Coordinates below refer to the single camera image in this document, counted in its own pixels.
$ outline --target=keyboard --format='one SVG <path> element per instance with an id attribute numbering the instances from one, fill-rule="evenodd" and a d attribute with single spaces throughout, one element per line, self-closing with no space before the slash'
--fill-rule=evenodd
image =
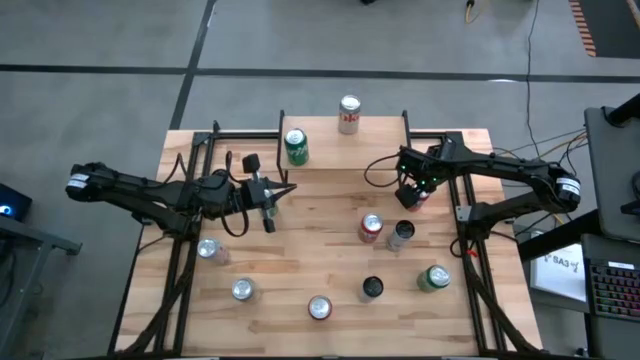
<path id="1" fill-rule="evenodd" d="M 592 314 L 640 322 L 640 270 L 591 261 Z"/>

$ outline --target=black cylinder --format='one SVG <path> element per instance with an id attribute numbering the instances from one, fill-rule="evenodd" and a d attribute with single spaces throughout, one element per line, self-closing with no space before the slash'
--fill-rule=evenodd
<path id="1" fill-rule="evenodd" d="M 634 117 L 640 118 L 640 93 L 611 111 L 606 119 L 613 126 L 623 127 Z"/>

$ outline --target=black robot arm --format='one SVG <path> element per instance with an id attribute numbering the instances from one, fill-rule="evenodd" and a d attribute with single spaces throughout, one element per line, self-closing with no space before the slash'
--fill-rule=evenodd
<path id="1" fill-rule="evenodd" d="M 580 181 L 558 163 L 475 153 L 449 138 L 441 145 L 429 147 L 426 153 L 401 146 L 396 170 L 405 181 L 400 182 L 395 195 L 405 208 L 413 206 L 422 191 L 433 192 L 440 184 L 466 174 L 531 186 L 532 192 L 496 204 L 481 202 L 457 208 L 457 218 L 465 224 L 465 235 L 469 238 L 488 237 L 491 228 L 500 220 L 539 210 L 571 212 L 580 203 Z M 407 184 L 407 178 L 414 184 Z"/>
<path id="2" fill-rule="evenodd" d="M 143 218 L 153 220 L 168 236 L 195 235 L 194 220 L 200 215 L 211 220 L 221 218 L 224 222 L 226 215 L 243 213 L 246 224 L 246 211 L 252 209 L 261 210 L 265 230 L 274 232 L 275 226 L 267 210 L 296 186 L 261 178 L 256 154 L 243 159 L 243 168 L 251 177 L 239 180 L 236 186 L 224 169 L 195 180 L 157 182 L 119 173 L 102 163 L 76 164 L 71 169 L 71 179 L 65 190 L 74 200 L 108 202 L 131 211 L 139 221 Z M 267 196 L 268 190 L 274 189 L 285 190 Z"/>

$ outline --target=concrete floor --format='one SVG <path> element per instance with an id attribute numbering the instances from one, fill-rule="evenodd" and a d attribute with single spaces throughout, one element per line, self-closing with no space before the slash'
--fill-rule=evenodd
<path id="1" fill-rule="evenodd" d="M 568 3 L 540 1 L 532 73 L 640 73 L 640 61 L 587 56 Z M 185 67 L 205 4 L 4 1 L 0 64 Z M 199 66 L 523 74 L 534 4 L 493 0 L 465 26 L 463 0 L 380 0 L 370 7 L 357 0 L 219 0 Z M 64 186 L 76 162 L 153 176 L 182 76 L 0 72 L 0 84 L 0 181 L 33 197 L 29 224 L 84 243 L 77 258 L 50 259 L 34 304 L 38 315 L 25 324 L 18 350 L 52 358 L 104 354 L 140 225 L 115 207 L 69 200 Z M 637 89 L 533 83 L 534 135 L 578 129 L 584 108 L 617 105 Z M 214 119 L 227 129 L 274 128 L 280 109 L 333 114 L 347 93 L 362 98 L 366 114 L 407 109 L 414 128 L 483 127 L 495 146 L 530 142 L 525 84 L 481 81 L 197 76 L 181 128 L 209 128 Z M 577 215 L 593 209 L 595 199 L 587 148 L 572 160 L 584 189 Z M 580 314 L 546 305 L 535 310 L 545 348 L 570 354 L 586 345 Z"/>

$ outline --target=black can lid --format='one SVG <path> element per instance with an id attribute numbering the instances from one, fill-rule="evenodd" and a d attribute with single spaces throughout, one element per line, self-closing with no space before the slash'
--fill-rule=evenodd
<path id="1" fill-rule="evenodd" d="M 415 226 L 409 220 L 400 220 L 396 224 L 396 233 L 405 239 L 408 239 L 413 236 L 416 232 Z"/>
<path id="2" fill-rule="evenodd" d="M 382 290 L 384 290 L 384 285 L 382 285 L 382 280 L 377 276 L 370 276 L 364 280 L 362 284 L 362 289 L 367 296 L 370 297 L 378 297 L 382 294 Z"/>

